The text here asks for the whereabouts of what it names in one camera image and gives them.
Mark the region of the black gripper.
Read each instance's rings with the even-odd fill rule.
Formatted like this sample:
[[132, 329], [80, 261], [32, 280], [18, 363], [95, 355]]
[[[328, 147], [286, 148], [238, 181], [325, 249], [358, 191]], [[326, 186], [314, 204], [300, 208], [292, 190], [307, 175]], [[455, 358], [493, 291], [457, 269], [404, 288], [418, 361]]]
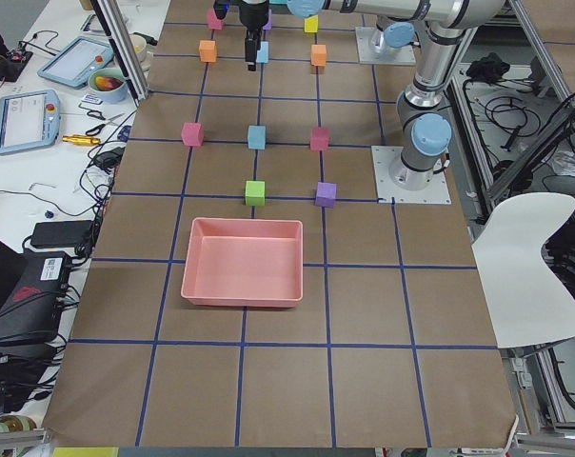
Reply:
[[245, 62], [248, 71], [256, 71], [257, 55], [260, 49], [260, 30], [268, 20], [268, 0], [242, 0], [239, 4], [239, 18], [247, 29], [245, 37]]

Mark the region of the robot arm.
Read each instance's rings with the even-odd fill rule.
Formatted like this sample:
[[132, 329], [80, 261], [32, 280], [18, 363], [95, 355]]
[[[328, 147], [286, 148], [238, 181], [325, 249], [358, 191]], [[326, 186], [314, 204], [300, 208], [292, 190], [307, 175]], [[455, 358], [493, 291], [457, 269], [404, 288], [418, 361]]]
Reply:
[[309, 18], [322, 10], [374, 14], [396, 26], [421, 25], [421, 59], [412, 82], [400, 93], [397, 110], [406, 143], [388, 172], [408, 190], [424, 189], [452, 137], [448, 121], [436, 109], [461, 54], [475, 30], [491, 19], [502, 1], [288, 1], [289, 12]]
[[394, 20], [385, 15], [376, 16], [375, 30], [369, 44], [378, 55], [409, 46], [415, 37], [415, 27], [406, 20]]

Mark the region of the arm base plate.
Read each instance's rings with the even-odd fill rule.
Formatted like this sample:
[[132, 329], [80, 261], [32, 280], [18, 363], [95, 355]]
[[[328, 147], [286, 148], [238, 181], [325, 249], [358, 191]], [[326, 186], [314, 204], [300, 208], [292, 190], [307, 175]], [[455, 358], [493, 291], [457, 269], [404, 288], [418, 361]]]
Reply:
[[376, 28], [357, 27], [355, 37], [360, 64], [413, 67], [416, 64], [413, 47], [389, 46]]
[[450, 205], [444, 164], [437, 158], [427, 171], [409, 169], [402, 147], [372, 146], [377, 201], [381, 204]]

